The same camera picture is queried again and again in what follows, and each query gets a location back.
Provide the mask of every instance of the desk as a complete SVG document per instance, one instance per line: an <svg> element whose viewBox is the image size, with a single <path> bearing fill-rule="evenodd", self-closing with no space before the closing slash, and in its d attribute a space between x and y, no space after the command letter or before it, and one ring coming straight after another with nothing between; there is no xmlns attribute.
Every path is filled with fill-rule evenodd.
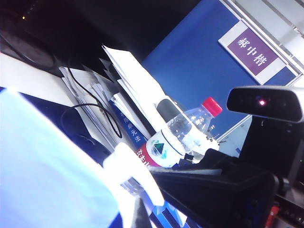
<svg viewBox="0 0 304 228"><path fill-rule="evenodd" d="M78 104L61 78L36 69L3 53L0 53L0 86L13 88L18 92L61 105L73 106ZM110 145L100 135L85 112L81 108L78 108L77 111L91 136L107 149L110 149Z"/></svg>

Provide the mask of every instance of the blue wall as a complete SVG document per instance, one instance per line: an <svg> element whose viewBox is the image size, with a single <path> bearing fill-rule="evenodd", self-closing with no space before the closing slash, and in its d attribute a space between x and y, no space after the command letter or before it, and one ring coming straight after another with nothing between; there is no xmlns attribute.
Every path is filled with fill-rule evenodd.
<svg viewBox="0 0 304 228"><path fill-rule="evenodd" d="M226 109L229 91L257 85L218 43L238 19L218 0L202 0L142 62L165 93L191 109L212 96L224 111L213 120L213 134L223 134L244 114ZM285 67L267 84L285 85L294 75Z"/></svg>

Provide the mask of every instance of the water bottle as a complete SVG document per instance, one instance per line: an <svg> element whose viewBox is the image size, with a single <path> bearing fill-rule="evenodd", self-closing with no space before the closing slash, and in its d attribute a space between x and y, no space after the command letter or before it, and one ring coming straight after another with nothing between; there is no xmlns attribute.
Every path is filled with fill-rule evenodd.
<svg viewBox="0 0 304 228"><path fill-rule="evenodd" d="M167 127L152 136L137 152L145 165L172 167L185 157L186 153L206 147L204 134L212 118L222 112L222 108L212 98L206 99L200 107L185 111L167 123Z"/></svg>

